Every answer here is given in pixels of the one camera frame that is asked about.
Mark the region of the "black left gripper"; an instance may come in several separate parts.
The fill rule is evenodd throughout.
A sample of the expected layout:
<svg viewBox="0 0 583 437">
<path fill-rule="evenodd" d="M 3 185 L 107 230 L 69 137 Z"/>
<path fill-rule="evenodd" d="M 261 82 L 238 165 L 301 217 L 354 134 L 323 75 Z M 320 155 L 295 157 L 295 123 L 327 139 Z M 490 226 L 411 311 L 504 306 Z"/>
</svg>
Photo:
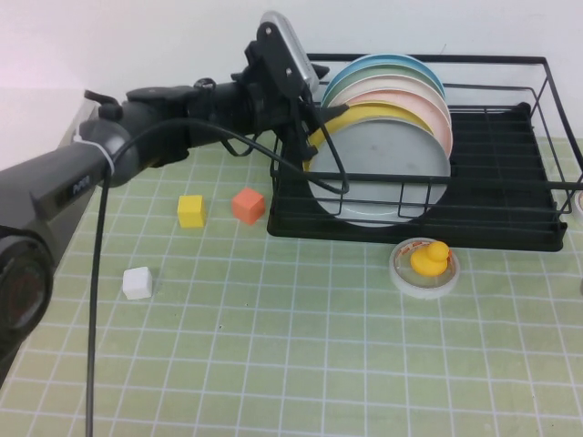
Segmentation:
<svg viewBox="0 0 583 437">
<path fill-rule="evenodd" d="M 329 74 L 327 66 L 314 65 L 313 69 L 319 79 Z M 282 75 L 271 72 L 267 67 L 247 67 L 241 73 L 232 75 L 233 81 L 242 86 L 251 102 L 254 130 L 273 130 L 282 134 L 283 141 L 290 140 L 298 149 L 303 162 L 315 156 L 315 147 L 308 142 L 308 135 L 313 135 L 322 127 L 329 134 L 340 129 L 342 120 L 337 121 L 350 107 L 320 107 L 308 105 L 308 135 L 306 122 L 302 118 L 301 97 L 306 85 L 290 68 L 285 68 Z"/>
</svg>

